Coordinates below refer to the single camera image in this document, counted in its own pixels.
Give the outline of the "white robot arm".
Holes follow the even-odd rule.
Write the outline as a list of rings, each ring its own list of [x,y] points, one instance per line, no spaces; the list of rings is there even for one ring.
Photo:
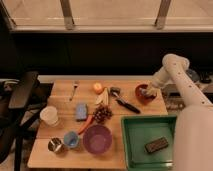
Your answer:
[[[171,79],[185,104],[176,120],[172,171],[213,171],[213,103],[186,74],[189,65],[185,57],[165,55],[150,88]]]

